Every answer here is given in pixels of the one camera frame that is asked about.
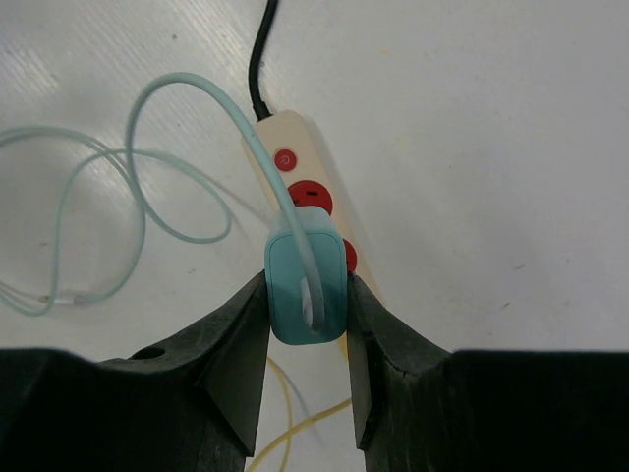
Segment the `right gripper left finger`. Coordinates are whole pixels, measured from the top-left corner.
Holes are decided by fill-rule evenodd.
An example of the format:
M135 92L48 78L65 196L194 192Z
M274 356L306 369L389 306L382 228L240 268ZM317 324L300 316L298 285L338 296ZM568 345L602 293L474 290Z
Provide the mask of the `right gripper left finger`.
M269 341L256 275L127 359L1 353L5 471L241 471L256 448Z

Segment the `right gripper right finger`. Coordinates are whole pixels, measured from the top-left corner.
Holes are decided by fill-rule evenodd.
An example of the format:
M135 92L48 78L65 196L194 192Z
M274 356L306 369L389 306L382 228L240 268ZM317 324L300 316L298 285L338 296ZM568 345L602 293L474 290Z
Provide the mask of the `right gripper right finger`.
M356 444L370 471L624 471L624 352L448 352L348 280Z

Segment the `teal charger with cable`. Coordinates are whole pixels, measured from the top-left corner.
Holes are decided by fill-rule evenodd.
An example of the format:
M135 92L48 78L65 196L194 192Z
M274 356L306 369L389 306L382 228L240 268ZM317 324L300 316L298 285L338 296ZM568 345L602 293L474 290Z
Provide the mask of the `teal charger with cable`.
M312 297L295 238L284 214L275 214L265 244L264 274L269 315L275 337L287 345L328 343L347 327L346 251L330 215L318 206L299 206L296 213L313 250L320 276L324 317L313 330Z

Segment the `beige red power strip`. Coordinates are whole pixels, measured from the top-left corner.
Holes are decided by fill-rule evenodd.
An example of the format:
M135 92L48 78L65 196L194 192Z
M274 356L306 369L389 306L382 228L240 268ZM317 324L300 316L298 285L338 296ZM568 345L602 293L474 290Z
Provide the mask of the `beige red power strip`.
M365 252L358 239L359 225L349 198L315 126L292 110L280 111L254 123L254 130L289 189L297 206L318 206L331 216L345 241L348 269L359 276L382 301Z

